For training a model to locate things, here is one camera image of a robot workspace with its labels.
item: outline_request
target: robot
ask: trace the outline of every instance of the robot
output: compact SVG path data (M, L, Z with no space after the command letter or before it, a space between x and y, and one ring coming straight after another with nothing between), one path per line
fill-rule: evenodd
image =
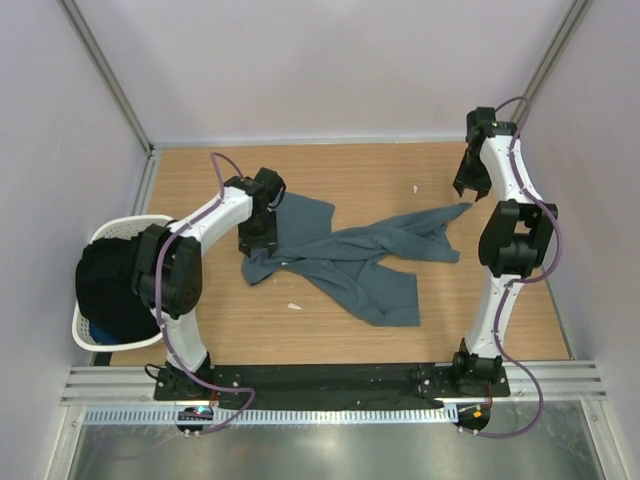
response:
M451 365L421 364L410 369L414 394L435 407L446 398L485 397L487 392L494 397L510 395L501 343L518 293L542 264L557 217L556 206L542 203L531 183L516 124L497 121L492 107L476 108L466 121L467 149L453 186L460 196L465 189L476 191L476 201L493 188L498 203L479 241L486 281L473 326ZM193 381L194 376L204 382L214 380L195 314L202 293L202 256L236 226L238 248L245 255L251 249L274 252L277 205L285 190L283 179L267 168L254 178L234 176L215 198L188 217L164 227L152 225L143 232L131 287L154 314L158 299L161 303L157 320L169 353L158 375L157 400L211 396L202 382ZM527 232L516 231L518 224L524 224ZM156 289L159 275L160 292ZM462 427L477 432L489 418L490 405L472 402L459 407Z

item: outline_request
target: gray floor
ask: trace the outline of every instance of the gray floor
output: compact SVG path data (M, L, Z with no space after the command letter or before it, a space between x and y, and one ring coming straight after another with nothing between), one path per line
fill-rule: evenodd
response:
M536 405L496 404L487 431L524 426ZM472 438L449 424L242 427L175 439L130 461L176 428L84 427L74 480L589 480L604 474L579 402L547 404L511 440Z

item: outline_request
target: wooden table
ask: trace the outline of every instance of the wooden table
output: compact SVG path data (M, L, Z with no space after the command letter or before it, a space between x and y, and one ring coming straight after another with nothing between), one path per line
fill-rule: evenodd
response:
M333 229L459 202L451 184L463 144L366 144L225 147L245 175L261 166L278 171L289 191L335 204ZM211 199L217 180L205 149L164 152L150 213L181 218ZM225 178L232 170L224 166ZM472 200L469 192L467 200ZM255 287L240 274L236 230L204 259L205 289L197 307L203 341L218 364L296 364L449 361L476 315L483 267L480 234L495 207L488 197L455 220L448 236L457 264L403 261L384 264L418 276L422 324L372 327L289 272ZM289 303L301 310L291 310ZM525 286L505 346L516 358L563 359L567 350L545 283ZM113 355L113 365L161 363L162 343Z

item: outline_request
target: white backdrop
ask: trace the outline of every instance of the white backdrop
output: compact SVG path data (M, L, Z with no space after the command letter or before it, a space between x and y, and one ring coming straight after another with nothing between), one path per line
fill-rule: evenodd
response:
M461 138L570 0L78 0L154 142Z
M534 103L522 140L536 187L558 204L564 231L565 255L550 277L560 316L576 356L597 362L635 468L640 464L638 25L637 0L594 2Z
M131 212L144 155L61 8L0 0L0 477L42 479L70 365L74 270Z

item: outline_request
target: white laundry basket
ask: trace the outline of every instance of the white laundry basket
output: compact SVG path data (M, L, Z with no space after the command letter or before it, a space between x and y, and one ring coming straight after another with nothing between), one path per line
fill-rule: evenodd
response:
M105 223L100 227L96 233L91 237L91 241L98 238L122 238L129 240L134 237L149 225L166 225L169 221L173 220L166 215L136 215L134 217L118 218L111 222ZM85 350L91 352L122 352L124 350L134 350L136 348L147 347L162 340L162 334L158 332L153 337L142 340L140 342L122 343L118 345L100 345L89 333L89 321L82 316L78 302L76 301L76 308L73 312L73 326L72 326L73 339L78 345Z

